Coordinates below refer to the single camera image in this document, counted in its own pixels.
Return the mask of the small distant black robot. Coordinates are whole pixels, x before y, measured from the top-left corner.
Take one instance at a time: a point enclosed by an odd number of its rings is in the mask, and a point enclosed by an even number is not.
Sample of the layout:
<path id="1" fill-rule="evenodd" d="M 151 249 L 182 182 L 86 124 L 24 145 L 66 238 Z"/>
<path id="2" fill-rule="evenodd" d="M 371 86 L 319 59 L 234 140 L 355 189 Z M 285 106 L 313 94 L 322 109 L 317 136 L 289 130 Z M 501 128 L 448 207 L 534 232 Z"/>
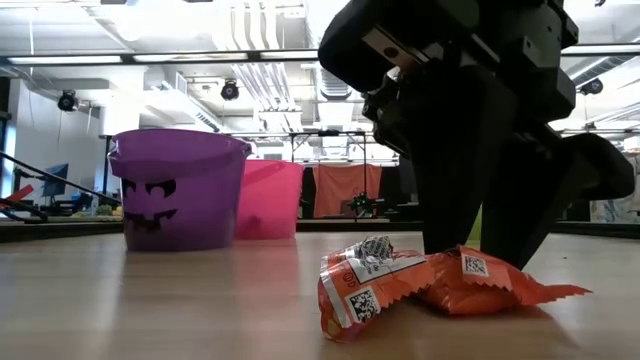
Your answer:
<path id="1" fill-rule="evenodd" d="M 354 196 L 349 203 L 350 209 L 354 212 L 355 217 L 360 218 L 373 218 L 375 200 L 368 197 L 366 192 L 361 192 Z"/>

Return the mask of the black overhead light bar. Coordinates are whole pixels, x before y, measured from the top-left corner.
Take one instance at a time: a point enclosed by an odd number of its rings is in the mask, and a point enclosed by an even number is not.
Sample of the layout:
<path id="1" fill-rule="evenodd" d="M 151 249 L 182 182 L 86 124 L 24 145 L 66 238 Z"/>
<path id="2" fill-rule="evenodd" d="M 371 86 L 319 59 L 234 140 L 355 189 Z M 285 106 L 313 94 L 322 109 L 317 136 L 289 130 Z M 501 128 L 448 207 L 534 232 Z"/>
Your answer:
<path id="1" fill-rule="evenodd" d="M 316 62 L 316 49 L 240 50 L 174 53 L 100 53 L 0 55 L 1 67 L 134 66 L 163 64 L 228 64 L 260 62 Z"/>

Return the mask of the green plastic bucket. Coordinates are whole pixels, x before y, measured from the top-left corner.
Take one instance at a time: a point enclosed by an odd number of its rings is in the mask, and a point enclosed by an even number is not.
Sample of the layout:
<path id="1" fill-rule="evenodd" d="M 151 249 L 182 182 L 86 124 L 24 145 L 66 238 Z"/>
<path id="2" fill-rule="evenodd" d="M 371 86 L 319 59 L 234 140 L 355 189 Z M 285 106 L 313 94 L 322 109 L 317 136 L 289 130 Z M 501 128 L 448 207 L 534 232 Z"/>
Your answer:
<path id="1" fill-rule="evenodd" d="M 470 231 L 469 236 L 468 236 L 468 240 L 469 241 L 480 241 L 481 240 L 482 214 L 483 214 L 483 207 L 480 206 L 479 209 L 478 209 L 476 218 L 474 220 L 473 226 L 472 226 L 471 231 Z"/>

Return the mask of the black computer monitor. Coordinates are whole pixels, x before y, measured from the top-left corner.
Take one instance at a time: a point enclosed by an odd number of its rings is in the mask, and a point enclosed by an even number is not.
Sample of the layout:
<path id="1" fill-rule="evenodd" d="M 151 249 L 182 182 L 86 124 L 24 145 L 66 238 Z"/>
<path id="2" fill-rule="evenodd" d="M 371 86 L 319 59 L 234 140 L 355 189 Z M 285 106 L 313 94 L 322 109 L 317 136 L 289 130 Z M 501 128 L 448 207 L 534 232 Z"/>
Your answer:
<path id="1" fill-rule="evenodd" d="M 65 193 L 66 184 L 59 181 L 59 178 L 66 179 L 68 176 L 69 164 L 55 165 L 50 168 L 46 168 L 45 171 L 53 177 L 46 177 L 43 180 L 42 196 L 43 197 L 55 197 Z"/>

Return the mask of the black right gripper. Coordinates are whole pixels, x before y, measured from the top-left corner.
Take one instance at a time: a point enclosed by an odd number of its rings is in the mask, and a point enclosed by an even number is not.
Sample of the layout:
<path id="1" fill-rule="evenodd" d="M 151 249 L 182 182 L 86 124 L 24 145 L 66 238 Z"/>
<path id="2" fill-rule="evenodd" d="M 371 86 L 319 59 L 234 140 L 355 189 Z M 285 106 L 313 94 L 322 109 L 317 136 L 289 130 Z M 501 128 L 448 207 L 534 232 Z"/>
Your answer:
<path id="1" fill-rule="evenodd" d="M 321 66 L 359 92 L 378 89 L 393 67 L 469 56 L 517 96 L 533 119 L 575 108 L 562 50 L 579 40 L 563 0 L 349 0 L 318 47 Z"/>

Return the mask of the orange candy packet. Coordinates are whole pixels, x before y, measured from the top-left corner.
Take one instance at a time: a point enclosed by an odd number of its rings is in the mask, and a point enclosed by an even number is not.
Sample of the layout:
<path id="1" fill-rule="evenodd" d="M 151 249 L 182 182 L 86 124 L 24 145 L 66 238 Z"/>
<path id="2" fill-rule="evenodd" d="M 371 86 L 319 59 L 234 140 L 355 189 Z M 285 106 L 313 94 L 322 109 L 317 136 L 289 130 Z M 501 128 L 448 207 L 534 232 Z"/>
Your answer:
<path id="1" fill-rule="evenodd" d="M 488 315 L 537 306 L 590 291 L 576 285 L 544 285 L 513 265 L 466 246 L 426 257 L 434 281 L 417 297 L 448 315 Z"/>
<path id="2" fill-rule="evenodd" d="M 435 281 L 426 256 L 396 251 L 387 236 L 369 236 L 321 258 L 320 325 L 336 342 L 353 340 L 380 312 Z"/>

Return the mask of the purple plastic bucket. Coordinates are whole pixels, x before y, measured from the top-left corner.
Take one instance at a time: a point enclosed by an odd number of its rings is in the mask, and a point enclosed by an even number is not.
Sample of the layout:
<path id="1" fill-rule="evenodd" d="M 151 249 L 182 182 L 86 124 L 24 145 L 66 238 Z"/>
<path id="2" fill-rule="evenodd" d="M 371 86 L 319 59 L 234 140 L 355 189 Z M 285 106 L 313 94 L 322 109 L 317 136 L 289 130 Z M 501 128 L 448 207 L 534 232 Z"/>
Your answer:
<path id="1" fill-rule="evenodd" d="M 182 252 L 231 244 L 251 146 L 222 134 L 139 129 L 113 137 L 127 248 Z"/>

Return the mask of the orange hanging cloth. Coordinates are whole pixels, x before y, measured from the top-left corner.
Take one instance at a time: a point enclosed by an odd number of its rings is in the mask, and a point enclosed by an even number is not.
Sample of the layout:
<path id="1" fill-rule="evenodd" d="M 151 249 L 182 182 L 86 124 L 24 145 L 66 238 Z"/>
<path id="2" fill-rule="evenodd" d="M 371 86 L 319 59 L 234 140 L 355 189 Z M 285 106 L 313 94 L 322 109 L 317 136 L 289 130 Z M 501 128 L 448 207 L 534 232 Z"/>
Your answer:
<path id="1" fill-rule="evenodd" d="M 380 192 L 382 168 L 376 165 L 330 166 L 312 168 L 316 186 L 314 217 L 339 215 L 342 203 L 362 192 L 377 198 Z"/>

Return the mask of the teal white patterned panel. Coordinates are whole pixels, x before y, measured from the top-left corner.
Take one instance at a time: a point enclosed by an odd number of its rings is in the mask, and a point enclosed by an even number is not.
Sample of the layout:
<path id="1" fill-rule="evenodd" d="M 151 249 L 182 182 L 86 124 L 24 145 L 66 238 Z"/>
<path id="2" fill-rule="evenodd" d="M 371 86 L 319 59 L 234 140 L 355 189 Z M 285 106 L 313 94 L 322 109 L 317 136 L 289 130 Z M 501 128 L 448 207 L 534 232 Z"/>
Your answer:
<path id="1" fill-rule="evenodd" d="M 640 154 L 632 154 L 627 160 L 636 172 L 634 192 L 624 198 L 591 201 L 591 222 L 640 224 Z"/>

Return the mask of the pink plastic bucket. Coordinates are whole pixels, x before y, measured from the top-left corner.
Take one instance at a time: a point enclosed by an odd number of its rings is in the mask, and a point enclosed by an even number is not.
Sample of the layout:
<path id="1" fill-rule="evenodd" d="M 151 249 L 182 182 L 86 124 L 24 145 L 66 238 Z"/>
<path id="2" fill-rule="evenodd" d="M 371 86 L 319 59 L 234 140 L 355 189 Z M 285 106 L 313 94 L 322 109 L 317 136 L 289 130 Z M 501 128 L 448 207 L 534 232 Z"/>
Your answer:
<path id="1" fill-rule="evenodd" d="M 237 212 L 236 240 L 295 237 L 304 167 L 277 160 L 247 160 Z"/>

